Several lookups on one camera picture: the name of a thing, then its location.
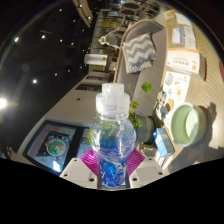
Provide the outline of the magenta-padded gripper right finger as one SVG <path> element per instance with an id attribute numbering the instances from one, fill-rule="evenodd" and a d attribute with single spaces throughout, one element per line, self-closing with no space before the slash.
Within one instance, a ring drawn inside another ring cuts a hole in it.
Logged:
<path id="1" fill-rule="evenodd" d="M 165 176 L 165 172 L 151 157 L 134 149 L 129 155 L 126 170 L 131 188 L 140 188 Z"/>

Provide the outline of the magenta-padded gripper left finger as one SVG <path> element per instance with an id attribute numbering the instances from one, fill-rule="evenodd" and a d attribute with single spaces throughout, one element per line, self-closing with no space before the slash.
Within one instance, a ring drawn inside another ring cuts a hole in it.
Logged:
<path id="1" fill-rule="evenodd" d="M 84 188 L 98 189 L 99 174 L 98 159 L 90 149 L 80 158 L 72 158 L 60 177 Z"/>

